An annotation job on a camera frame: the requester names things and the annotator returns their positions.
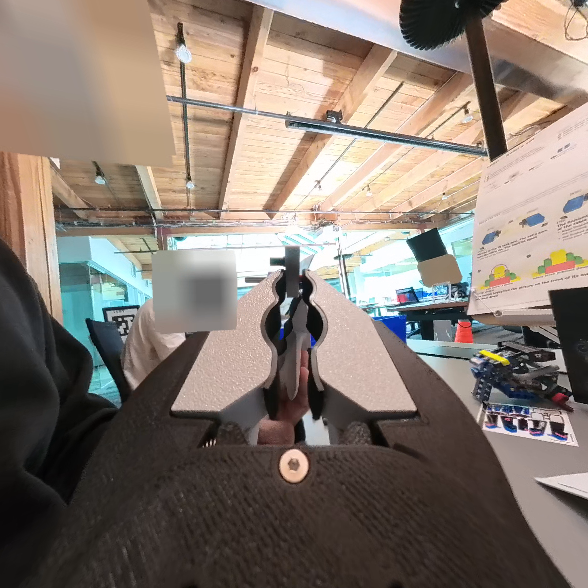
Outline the person's left hand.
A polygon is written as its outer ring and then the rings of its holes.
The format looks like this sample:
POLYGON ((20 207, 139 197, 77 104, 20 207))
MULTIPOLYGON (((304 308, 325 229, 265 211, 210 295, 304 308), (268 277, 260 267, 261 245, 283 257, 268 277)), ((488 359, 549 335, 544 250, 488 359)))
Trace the person's left hand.
POLYGON ((295 444, 296 425, 309 410, 308 402, 309 352, 300 353, 299 386, 295 398, 290 400, 285 388, 274 392, 271 400, 277 401, 273 418, 259 424, 258 445, 291 446, 295 444))

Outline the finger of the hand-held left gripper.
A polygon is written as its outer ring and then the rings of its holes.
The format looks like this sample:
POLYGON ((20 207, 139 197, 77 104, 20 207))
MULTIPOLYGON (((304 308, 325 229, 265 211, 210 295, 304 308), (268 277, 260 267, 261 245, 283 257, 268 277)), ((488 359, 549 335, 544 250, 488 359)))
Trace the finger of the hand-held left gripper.
POLYGON ((281 339, 283 352, 278 358, 278 375, 289 400, 294 400, 298 394, 301 354, 310 348, 307 313, 304 300, 292 300, 281 339))

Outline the sticker sheet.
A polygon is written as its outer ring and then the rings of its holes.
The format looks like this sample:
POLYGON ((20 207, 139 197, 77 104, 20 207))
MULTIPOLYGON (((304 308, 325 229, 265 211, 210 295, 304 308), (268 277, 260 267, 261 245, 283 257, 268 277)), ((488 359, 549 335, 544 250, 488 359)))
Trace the sticker sheet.
POLYGON ((579 446, 569 414, 560 408, 488 403, 479 409, 477 422, 488 433, 563 446, 579 446))

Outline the dark toy set box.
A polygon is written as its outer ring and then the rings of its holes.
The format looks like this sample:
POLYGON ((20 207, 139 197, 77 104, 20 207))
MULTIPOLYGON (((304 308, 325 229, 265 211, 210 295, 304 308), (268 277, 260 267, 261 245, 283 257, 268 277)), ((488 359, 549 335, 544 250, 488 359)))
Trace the dark toy set box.
POLYGON ((587 404, 587 288, 552 290, 550 304, 573 399, 587 404))

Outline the white instruction booklet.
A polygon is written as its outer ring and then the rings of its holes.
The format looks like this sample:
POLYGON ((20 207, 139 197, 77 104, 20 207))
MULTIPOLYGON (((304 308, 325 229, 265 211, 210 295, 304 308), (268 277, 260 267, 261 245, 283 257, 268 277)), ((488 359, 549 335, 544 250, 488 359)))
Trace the white instruction booklet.
POLYGON ((563 474, 549 477, 535 477, 534 480, 547 488, 555 489, 587 500, 588 473, 563 474))

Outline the background work table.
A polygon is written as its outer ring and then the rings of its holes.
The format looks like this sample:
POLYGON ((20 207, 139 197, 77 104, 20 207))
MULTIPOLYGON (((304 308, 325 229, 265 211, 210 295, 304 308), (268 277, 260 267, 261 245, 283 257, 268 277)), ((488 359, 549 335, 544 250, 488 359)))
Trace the background work table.
POLYGON ((446 302, 430 300, 384 308, 386 311, 405 315, 409 326, 417 324, 417 328, 408 332, 407 337, 420 334, 423 341, 453 342, 453 327, 458 321, 471 321, 466 313, 467 306, 468 301, 465 299, 446 302))

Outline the white instruction poster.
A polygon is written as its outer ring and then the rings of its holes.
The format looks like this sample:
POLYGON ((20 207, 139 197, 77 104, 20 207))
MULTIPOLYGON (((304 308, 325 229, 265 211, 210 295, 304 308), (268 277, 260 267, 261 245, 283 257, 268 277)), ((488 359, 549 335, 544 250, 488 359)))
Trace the white instruction poster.
POLYGON ((587 104, 492 161, 474 214, 471 316, 587 286, 587 104))

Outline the blue storage bin with tag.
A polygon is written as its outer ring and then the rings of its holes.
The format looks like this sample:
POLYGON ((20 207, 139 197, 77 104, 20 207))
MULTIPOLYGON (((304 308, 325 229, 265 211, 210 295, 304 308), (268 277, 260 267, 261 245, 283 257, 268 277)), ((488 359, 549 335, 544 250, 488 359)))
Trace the blue storage bin with tag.
POLYGON ((389 315, 374 317, 375 322, 386 326, 392 333, 394 333, 402 342, 407 341, 407 319, 405 315, 389 315))

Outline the brown rounded panel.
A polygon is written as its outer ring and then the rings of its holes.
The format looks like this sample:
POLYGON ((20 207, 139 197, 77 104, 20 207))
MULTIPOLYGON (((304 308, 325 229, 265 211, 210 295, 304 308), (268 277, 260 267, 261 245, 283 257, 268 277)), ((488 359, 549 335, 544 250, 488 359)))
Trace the brown rounded panel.
POLYGON ((442 283, 460 283, 462 273, 454 255, 445 254, 417 263, 421 282, 425 288, 431 289, 442 283))

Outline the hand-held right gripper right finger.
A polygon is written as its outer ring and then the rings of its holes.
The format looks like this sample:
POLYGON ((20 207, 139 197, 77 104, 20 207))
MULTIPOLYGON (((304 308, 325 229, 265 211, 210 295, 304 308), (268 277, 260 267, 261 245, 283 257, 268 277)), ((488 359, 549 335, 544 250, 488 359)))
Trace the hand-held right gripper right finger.
POLYGON ((312 417, 339 442, 352 423, 417 416, 414 400, 376 322, 312 270, 303 272, 306 328, 315 340, 309 356, 312 417))

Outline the partly built toy car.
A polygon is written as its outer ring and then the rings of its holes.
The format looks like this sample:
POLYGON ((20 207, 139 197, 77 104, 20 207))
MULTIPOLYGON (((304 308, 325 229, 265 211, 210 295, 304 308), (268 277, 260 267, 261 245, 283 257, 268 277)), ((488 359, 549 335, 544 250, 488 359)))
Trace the partly built toy car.
POLYGON ((511 341, 500 342, 492 351, 481 350, 469 360, 474 377, 472 395, 479 403, 487 403, 496 389, 510 399, 544 399, 572 412, 572 393, 559 385, 555 360, 554 351, 511 341))

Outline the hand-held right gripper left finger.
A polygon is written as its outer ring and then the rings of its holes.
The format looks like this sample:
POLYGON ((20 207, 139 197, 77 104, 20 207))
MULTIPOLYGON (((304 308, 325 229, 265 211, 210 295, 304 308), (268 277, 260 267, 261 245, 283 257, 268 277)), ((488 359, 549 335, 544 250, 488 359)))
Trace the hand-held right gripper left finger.
POLYGON ((236 329, 208 335, 172 405, 173 416, 236 423, 248 444, 258 443, 268 414, 264 391, 277 374, 281 303, 277 270, 239 299, 236 329))

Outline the black ribbed disc on pole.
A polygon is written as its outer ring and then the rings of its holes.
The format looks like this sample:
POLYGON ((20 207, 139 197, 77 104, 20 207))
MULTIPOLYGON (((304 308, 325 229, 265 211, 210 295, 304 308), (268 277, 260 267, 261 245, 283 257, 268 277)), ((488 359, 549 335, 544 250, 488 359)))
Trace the black ribbed disc on pole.
POLYGON ((502 1, 401 1, 399 25, 412 48, 429 51, 466 35, 467 50, 490 161, 507 152, 483 19, 502 1))

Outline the black white tag sign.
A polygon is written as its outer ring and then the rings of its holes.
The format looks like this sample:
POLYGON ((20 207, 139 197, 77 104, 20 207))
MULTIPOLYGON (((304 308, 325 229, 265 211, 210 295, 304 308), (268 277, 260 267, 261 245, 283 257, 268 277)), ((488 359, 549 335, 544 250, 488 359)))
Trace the black white tag sign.
POLYGON ((112 322, 115 325, 123 343, 126 343, 128 333, 139 308, 140 305, 126 305, 116 307, 111 306, 102 308, 104 321, 112 322))

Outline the black ceiling light rail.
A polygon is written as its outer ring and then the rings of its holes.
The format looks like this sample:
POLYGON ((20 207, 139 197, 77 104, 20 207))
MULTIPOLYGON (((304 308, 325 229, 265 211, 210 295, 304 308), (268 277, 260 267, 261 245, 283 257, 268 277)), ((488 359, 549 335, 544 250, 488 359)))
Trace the black ceiling light rail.
POLYGON ((413 148, 430 149, 458 155, 472 156, 489 156, 484 148, 467 145, 464 143, 438 141, 422 136, 406 135, 396 132, 386 132, 377 129, 360 128, 357 126, 334 123, 328 121, 318 121, 293 115, 283 115, 281 117, 287 128, 298 129, 304 132, 310 132, 320 135, 343 136, 354 139, 364 139, 389 143, 392 145, 409 146, 413 148))

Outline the grey plastic beam assembly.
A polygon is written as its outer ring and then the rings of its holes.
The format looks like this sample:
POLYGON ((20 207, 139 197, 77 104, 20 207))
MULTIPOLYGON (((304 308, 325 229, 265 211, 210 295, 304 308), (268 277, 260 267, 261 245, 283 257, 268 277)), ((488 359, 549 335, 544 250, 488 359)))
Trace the grey plastic beam assembly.
POLYGON ((283 268, 286 283, 286 296, 298 298, 300 292, 300 280, 304 270, 308 269, 315 257, 315 253, 300 257, 299 245, 285 245, 282 257, 271 257, 271 267, 283 268))

